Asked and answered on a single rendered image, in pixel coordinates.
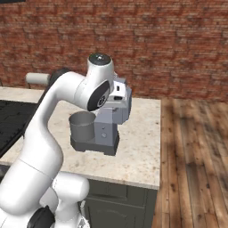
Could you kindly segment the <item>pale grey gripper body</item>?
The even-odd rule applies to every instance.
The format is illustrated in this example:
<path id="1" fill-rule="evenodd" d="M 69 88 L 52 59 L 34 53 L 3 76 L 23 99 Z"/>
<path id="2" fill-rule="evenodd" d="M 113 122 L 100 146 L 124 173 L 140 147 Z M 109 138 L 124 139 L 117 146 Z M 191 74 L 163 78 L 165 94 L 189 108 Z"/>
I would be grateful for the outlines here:
<path id="1" fill-rule="evenodd" d="M 103 108 L 112 108 L 112 109 L 120 109 L 125 107 L 126 107 L 126 102 L 124 100 L 106 101 L 103 105 Z"/>

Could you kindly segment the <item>grey metal mixer bowl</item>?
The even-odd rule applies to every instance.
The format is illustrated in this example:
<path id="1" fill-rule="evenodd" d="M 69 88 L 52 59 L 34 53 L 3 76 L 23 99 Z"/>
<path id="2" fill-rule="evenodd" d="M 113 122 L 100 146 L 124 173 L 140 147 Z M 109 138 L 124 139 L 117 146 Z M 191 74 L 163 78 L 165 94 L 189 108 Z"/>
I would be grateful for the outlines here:
<path id="1" fill-rule="evenodd" d="M 77 142 L 87 142 L 94 138 L 94 120 L 92 112 L 79 111 L 69 117 L 72 138 Z"/>

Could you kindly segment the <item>white cylinder roll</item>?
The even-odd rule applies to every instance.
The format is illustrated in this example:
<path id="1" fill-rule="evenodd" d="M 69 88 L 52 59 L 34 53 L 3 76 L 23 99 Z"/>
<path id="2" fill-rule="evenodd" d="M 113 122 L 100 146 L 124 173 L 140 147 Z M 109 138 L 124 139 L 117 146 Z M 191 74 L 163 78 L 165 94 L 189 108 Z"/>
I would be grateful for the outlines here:
<path id="1" fill-rule="evenodd" d="M 45 73 L 32 73 L 26 75 L 28 84 L 47 85 L 49 83 L 50 75 Z"/>

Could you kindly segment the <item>dark green cupboard drawer front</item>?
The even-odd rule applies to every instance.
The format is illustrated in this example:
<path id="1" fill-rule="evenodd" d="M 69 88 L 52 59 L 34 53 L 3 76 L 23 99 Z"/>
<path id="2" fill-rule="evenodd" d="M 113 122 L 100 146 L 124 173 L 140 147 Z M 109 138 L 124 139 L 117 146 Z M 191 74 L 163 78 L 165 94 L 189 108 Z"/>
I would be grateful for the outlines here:
<path id="1" fill-rule="evenodd" d="M 144 195 L 144 189 L 118 183 L 90 180 L 90 194 L 115 198 L 130 198 L 136 195 L 142 197 Z"/>

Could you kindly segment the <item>black hob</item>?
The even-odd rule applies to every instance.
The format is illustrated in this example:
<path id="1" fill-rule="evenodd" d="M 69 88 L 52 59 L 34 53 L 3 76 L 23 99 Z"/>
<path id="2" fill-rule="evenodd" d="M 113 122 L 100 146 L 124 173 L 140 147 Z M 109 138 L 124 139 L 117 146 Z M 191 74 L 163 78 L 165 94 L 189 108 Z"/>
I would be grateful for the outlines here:
<path id="1" fill-rule="evenodd" d="M 0 100 L 0 158 L 18 141 L 37 104 Z"/>

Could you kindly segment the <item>dark green cupboard door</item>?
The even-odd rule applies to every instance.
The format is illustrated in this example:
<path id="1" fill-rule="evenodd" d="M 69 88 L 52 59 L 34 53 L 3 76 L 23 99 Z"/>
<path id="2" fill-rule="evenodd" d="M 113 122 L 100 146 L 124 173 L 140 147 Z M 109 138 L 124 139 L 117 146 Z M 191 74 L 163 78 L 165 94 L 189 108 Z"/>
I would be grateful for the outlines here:
<path id="1" fill-rule="evenodd" d="M 85 218 L 91 228 L 151 228 L 145 208 L 100 199 L 85 199 Z"/>

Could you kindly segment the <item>dark overhead cabinet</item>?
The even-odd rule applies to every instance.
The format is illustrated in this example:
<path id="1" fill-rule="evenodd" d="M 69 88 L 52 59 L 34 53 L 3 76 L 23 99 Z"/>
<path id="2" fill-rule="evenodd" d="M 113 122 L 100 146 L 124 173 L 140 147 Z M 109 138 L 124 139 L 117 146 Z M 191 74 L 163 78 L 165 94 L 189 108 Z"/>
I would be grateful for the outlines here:
<path id="1" fill-rule="evenodd" d="M 0 0 L 0 4 L 13 4 L 20 2 L 26 2 L 26 0 Z"/>

